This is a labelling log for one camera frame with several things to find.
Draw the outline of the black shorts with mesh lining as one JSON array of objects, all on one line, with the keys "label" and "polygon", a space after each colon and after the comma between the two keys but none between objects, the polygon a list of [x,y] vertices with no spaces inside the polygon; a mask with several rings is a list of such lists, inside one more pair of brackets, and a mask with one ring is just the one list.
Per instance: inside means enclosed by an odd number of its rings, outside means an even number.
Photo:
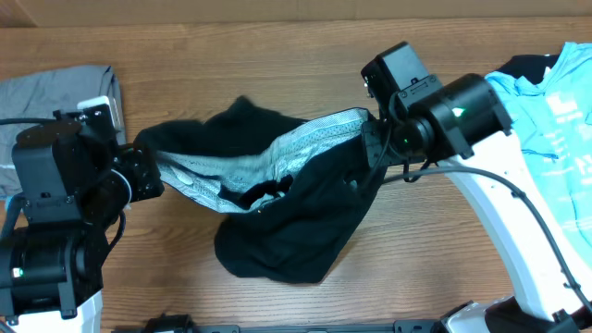
[{"label": "black shorts with mesh lining", "polygon": [[290,284],[324,279],[376,198],[385,177],[366,160],[361,107],[312,120],[239,97],[199,120],[147,129],[165,184],[224,216],[218,261],[239,278]]}]

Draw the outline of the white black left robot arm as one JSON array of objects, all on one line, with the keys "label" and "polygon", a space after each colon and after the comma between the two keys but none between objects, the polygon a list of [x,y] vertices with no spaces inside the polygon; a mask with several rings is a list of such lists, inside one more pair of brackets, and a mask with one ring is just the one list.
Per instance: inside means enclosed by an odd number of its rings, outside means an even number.
[{"label": "white black left robot arm", "polygon": [[21,192],[1,230],[1,329],[97,332],[124,210],[164,191],[154,155],[119,139],[123,116],[107,96],[26,122],[12,149]]}]

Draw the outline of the light blue t-shirt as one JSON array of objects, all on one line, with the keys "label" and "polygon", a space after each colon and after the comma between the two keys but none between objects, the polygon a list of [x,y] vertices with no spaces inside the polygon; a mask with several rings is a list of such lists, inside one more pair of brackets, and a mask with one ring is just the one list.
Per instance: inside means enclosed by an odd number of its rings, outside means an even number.
[{"label": "light blue t-shirt", "polygon": [[565,237],[591,264],[591,45],[567,42],[533,84],[486,75],[512,118],[528,170]]}]

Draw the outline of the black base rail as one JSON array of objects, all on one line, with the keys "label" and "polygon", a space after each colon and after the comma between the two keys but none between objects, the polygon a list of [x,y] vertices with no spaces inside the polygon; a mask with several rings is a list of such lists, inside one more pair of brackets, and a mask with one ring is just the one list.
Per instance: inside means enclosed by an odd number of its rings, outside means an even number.
[{"label": "black base rail", "polygon": [[392,324],[348,324],[312,326],[241,327],[238,325],[196,325],[188,314],[161,315],[144,327],[116,327],[112,333],[435,333],[433,319],[396,320]]}]

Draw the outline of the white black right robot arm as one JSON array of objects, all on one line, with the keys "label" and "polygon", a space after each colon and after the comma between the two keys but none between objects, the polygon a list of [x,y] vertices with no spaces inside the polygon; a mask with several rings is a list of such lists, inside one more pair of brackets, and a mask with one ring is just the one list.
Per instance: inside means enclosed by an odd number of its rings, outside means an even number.
[{"label": "white black right robot arm", "polygon": [[397,332],[578,332],[591,325],[591,270],[545,203],[511,118],[480,75],[443,84],[408,43],[363,69],[379,117],[362,127],[371,168],[418,164],[413,182],[444,174],[472,206],[512,282],[511,296],[466,302],[439,319],[402,320]]}]

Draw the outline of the folded grey shorts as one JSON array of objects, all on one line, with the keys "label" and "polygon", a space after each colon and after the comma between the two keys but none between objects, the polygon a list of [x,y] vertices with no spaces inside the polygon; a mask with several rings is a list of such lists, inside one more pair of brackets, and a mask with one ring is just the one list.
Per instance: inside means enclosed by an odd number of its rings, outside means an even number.
[{"label": "folded grey shorts", "polygon": [[[1,120],[53,118],[55,110],[75,110],[79,102],[99,96],[107,96],[115,101],[123,125],[121,90],[110,66],[61,68],[1,80]],[[1,201],[21,192],[11,153],[16,136],[30,126],[1,126]]]}]

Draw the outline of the black garment under blue shirt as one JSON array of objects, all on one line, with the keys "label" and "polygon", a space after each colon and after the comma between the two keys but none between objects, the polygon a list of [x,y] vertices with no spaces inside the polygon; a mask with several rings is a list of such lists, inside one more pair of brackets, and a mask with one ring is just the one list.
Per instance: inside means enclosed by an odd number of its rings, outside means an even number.
[{"label": "black garment under blue shirt", "polygon": [[539,84],[544,79],[547,68],[552,69],[558,59],[559,55],[515,55],[498,68],[498,72]]}]

